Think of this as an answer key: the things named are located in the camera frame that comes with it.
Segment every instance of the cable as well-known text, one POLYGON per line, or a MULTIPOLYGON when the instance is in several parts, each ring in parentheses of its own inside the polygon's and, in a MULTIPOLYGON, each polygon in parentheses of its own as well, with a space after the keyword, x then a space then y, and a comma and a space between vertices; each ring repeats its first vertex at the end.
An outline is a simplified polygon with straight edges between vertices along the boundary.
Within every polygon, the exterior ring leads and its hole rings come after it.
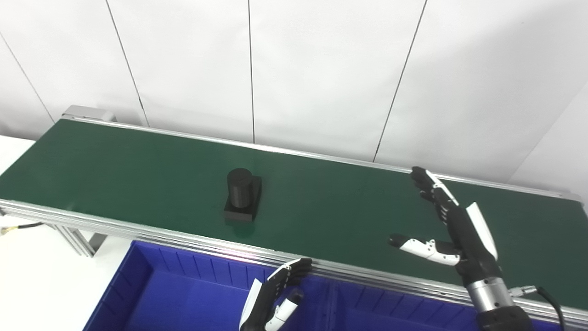
POLYGON ((563 319, 562 306, 559 303, 557 303, 557 301, 555 301, 555 298, 552 297, 541 286, 537 287, 537 294, 542 296, 547 302, 549 302, 553 306, 557 313, 557 318, 559 318, 559 326, 562 328, 562 331, 564 331, 565 321, 563 319))
POLYGON ((43 223, 37 222, 37 223, 23 224, 23 225, 18 225, 18 226, 0 227, 0 236, 3 236, 4 234, 7 234, 9 231, 12 231, 12 230, 27 229, 30 227, 36 227, 36 226, 40 226, 40 225, 43 225, 43 223))
POLYGON ((19 225, 18 228, 19 229, 27 229, 29 227, 35 227, 35 226, 40 226, 40 225, 43 225, 43 223, 37 222, 37 223, 32 223, 32 224, 19 225))

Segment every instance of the yellow cable connector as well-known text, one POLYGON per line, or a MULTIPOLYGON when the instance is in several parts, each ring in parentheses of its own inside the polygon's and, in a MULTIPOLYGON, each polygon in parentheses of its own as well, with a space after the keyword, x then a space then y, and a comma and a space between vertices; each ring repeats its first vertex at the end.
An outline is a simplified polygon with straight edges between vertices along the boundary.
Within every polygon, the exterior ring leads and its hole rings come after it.
POLYGON ((0 227, 0 236, 7 234, 7 232, 18 229, 18 226, 10 226, 10 227, 0 227))

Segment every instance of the black cable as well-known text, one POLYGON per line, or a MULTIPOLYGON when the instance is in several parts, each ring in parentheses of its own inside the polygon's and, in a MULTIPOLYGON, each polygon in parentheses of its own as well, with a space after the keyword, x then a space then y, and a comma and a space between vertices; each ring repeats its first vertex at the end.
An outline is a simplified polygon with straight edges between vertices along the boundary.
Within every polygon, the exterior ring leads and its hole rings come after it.
POLYGON ((26 229, 28 227, 35 227, 35 226, 40 226, 40 225, 43 225, 43 223, 37 222, 37 223, 32 223, 32 224, 19 225, 18 228, 19 229, 26 229))
POLYGON ((547 300, 547 302, 549 302, 553 306, 557 313, 557 318, 559 318, 559 326, 562 328, 562 331, 564 331, 566 323, 563 320, 562 306, 559 303, 557 303, 557 301, 555 301, 554 297, 552 297, 547 291, 545 291, 544 288, 540 286, 537 287, 537 294, 542 296, 545 300, 547 300))

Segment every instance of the black square base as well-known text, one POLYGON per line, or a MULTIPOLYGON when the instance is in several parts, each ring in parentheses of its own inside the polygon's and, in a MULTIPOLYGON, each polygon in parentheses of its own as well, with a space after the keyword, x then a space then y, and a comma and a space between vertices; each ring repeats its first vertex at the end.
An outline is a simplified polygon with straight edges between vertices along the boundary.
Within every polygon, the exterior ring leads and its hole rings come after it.
POLYGON ((237 208, 230 203, 230 197, 226 198, 225 218, 227 220, 253 222, 261 198, 261 177, 253 176, 253 201, 248 207, 237 208))

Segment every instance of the white table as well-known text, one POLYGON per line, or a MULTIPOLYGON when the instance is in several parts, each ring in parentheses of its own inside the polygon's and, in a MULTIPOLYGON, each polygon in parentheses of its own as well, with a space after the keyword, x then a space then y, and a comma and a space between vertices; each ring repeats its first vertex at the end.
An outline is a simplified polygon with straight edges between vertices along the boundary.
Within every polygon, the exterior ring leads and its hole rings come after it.
MULTIPOLYGON (((33 143, 0 135, 0 174, 33 143)), ((28 223, 0 217, 0 227, 28 223)), ((48 226, 0 236, 0 330, 81 331, 130 242, 107 237, 89 259, 48 226)))

